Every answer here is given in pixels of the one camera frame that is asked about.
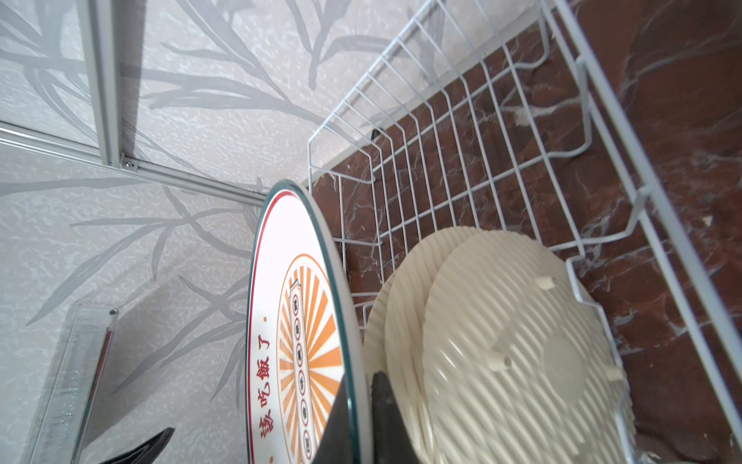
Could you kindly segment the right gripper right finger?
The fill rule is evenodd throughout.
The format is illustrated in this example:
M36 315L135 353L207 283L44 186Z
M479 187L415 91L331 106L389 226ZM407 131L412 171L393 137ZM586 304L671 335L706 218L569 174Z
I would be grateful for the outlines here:
M388 375L378 371L371 385L374 462L417 463L417 455L404 425Z

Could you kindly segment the green woven plate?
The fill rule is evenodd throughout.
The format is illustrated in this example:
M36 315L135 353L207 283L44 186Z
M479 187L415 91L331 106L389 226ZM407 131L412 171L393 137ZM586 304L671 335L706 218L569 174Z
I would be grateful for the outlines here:
M377 372L388 372L388 366L386 365L385 327L388 297L390 297L394 278L395 274L392 274L382 286L367 321L363 342L363 363L369 387L372 386L373 377Z
M425 307L436 275L456 247L481 231L456 226L439 230L406 255L394 273L385 320L388 378L413 450L421 463L442 463L423 379Z

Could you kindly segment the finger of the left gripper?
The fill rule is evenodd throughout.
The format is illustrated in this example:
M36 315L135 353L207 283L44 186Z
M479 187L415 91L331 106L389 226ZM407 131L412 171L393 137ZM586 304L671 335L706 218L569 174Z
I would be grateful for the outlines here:
M164 451L174 432L174 427L168 427L135 449L114 456L102 464L152 464Z

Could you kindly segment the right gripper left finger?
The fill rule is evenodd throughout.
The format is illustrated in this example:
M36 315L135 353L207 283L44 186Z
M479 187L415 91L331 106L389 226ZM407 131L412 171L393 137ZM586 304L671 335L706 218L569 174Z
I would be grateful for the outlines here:
M345 378L341 379L337 396L328 416L323 438L319 442L313 464L352 464L354 452L351 440Z

